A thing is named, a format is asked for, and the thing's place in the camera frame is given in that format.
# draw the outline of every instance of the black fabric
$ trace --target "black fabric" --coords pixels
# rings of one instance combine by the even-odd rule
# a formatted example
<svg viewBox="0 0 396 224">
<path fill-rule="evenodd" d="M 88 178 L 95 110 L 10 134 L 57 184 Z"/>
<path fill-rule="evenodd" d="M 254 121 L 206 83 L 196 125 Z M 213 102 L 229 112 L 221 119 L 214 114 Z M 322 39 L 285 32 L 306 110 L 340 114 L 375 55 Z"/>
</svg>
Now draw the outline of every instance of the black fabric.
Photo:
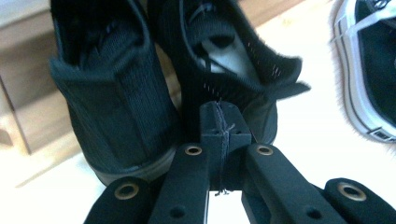
<svg viewBox="0 0 396 224">
<path fill-rule="evenodd" d="M 53 0 L 51 6 L 55 30 L 65 31 L 57 33 L 60 52 L 58 59 L 50 60 L 51 75 L 69 105 L 75 134 L 90 166 L 106 174 L 125 174 L 180 143 L 179 117 L 138 2 L 96 1 L 92 6 L 101 10 L 77 0 Z M 73 45 L 76 35 L 86 37 L 88 32 L 70 33 L 71 19 L 64 18 L 68 14 L 63 10 L 73 9 L 80 14 L 94 10 L 117 16 L 98 22 L 95 41 Z M 91 29 L 80 14 L 70 14 L 75 17 L 73 25 Z"/>
<path fill-rule="evenodd" d="M 207 7 L 208 10 L 203 10 L 201 15 L 190 20 L 196 8 L 206 4 L 212 4 L 213 7 Z M 233 0 L 149 0 L 148 17 L 156 40 L 171 58 L 177 72 L 182 92 L 183 123 L 193 141 L 199 139 L 199 106 L 208 101 L 228 101 L 244 113 L 251 101 L 260 99 L 261 111 L 267 108 L 268 112 L 263 111 L 262 115 L 258 111 L 248 114 L 257 116 L 255 119 L 262 119 L 262 124 L 277 124 L 276 100 L 309 90 L 305 84 L 296 84 L 302 68 L 301 60 L 278 55 L 264 45 Z M 232 32 L 241 38 L 260 82 L 227 71 L 211 73 L 200 64 L 194 46 L 197 41 L 205 37 L 211 40 L 213 37 L 230 37 Z M 258 142 L 270 143 L 268 140 L 274 138 L 268 136 L 276 135 L 277 125 L 264 126 L 271 128 L 250 129 L 260 130 L 260 133 L 254 133 L 255 136 L 262 136 L 257 139 Z"/>
<path fill-rule="evenodd" d="M 370 15 L 364 2 L 356 3 L 357 21 Z M 378 114 L 396 127 L 396 29 L 378 22 L 358 33 L 364 86 Z"/>
</svg>

